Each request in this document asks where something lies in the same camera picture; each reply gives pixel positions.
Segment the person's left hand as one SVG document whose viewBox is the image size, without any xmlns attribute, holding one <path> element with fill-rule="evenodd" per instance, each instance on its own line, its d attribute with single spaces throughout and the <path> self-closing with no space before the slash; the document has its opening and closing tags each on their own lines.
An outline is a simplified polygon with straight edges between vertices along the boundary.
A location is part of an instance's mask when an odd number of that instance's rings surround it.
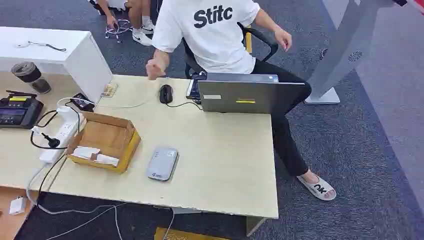
<svg viewBox="0 0 424 240">
<path fill-rule="evenodd" d="M 285 52 L 287 52 L 293 45 L 292 35 L 282 28 L 274 31 L 274 37 Z"/>
</svg>

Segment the person's right hand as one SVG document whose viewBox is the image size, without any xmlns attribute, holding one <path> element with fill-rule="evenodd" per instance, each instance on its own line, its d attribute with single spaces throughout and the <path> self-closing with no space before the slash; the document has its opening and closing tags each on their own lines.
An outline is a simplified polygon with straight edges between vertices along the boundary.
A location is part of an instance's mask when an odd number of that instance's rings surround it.
<svg viewBox="0 0 424 240">
<path fill-rule="evenodd" d="M 164 77 L 166 73 L 160 68 L 160 65 L 155 59 L 150 59 L 146 64 L 146 73 L 147 78 L 151 81 L 156 80 L 157 78 Z"/>
</svg>

